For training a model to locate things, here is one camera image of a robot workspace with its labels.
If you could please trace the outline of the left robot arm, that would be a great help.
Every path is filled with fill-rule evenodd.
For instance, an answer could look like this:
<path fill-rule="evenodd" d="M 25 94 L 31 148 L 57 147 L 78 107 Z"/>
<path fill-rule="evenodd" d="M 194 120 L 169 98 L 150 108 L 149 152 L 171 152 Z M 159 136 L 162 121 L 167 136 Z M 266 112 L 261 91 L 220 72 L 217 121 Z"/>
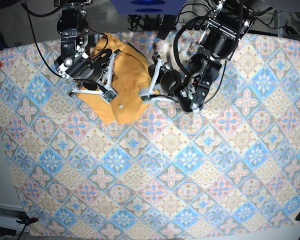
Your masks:
<path fill-rule="evenodd" d="M 149 67 L 152 77 L 148 87 L 139 91 L 144 104 L 154 100 L 178 103 L 186 113 L 199 113 L 211 98 L 208 96 L 212 84 L 220 71 L 225 71 L 239 41 L 254 24 L 250 11 L 243 0 L 220 0 L 212 13 L 197 16 L 188 21 L 176 34 L 173 55 L 180 70 L 164 61 L 155 52 L 154 64 Z M 203 24 L 204 32 L 198 42 L 199 52 L 192 56 L 185 67 L 179 57 L 178 43 L 185 30 Z"/>

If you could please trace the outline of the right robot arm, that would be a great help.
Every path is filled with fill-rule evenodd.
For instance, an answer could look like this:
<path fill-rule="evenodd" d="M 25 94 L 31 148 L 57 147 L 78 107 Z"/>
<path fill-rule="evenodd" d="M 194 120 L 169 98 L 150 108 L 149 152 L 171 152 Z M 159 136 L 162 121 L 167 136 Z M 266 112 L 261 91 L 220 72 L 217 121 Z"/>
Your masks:
<path fill-rule="evenodd" d="M 87 90 L 97 90 L 102 86 L 101 78 L 113 52 L 107 48 L 108 37 L 101 33 L 105 41 L 96 53 L 90 53 L 89 30 L 92 30 L 84 10 L 91 0 L 69 0 L 64 2 L 57 31 L 61 36 L 60 56 L 54 61 L 56 74 L 63 79 L 77 82 Z"/>

